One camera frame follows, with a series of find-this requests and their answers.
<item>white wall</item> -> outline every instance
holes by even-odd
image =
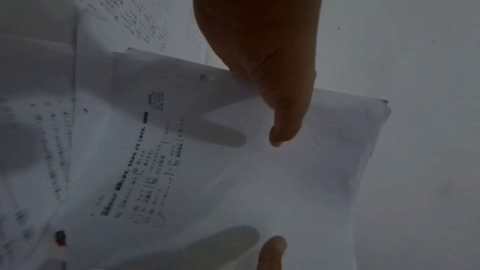
[[[478,269],[480,0],[323,0],[316,69],[317,88],[393,110],[357,200],[358,268]]]

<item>white paper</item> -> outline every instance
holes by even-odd
[[[205,63],[207,43],[192,14],[192,0],[75,0],[81,9],[122,28],[119,41],[144,51]]]
[[[55,43],[0,37],[0,269],[38,244],[69,187],[74,57]]]
[[[110,69],[99,144],[72,160],[82,174],[48,228],[65,231],[65,258],[254,269],[260,244],[282,235],[288,269],[355,268],[351,206],[390,113],[382,100],[315,90],[298,136],[274,149],[271,110],[228,71],[153,54],[117,54]]]

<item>hand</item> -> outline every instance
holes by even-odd
[[[287,241],[281,236],[267,240],[260,250],[256,270],[282,270],[282,256],[287,249]]]
[[[275,111],[270,143],[300,130],[316,77],[321,0],[193,0],[198,26],[228,68]]]

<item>sheet of paper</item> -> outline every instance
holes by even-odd
[[[16,269],[65,199],[74,57],[65,45],[0,36],[0,269]]]
[[[288,269],[355,268],[351,206],[383,101],[316,90],[299,135],[274,149],[271,110],[228,71],[153,54],[116,54],[110,69],[105,129],[49,227],[65,231],[65,258],[254,269],[283,235]]]
[[[123,28],[125,43],[142,42],[145,51],[205,63],[207,43],[193,18],[192,0],[74,1]]]

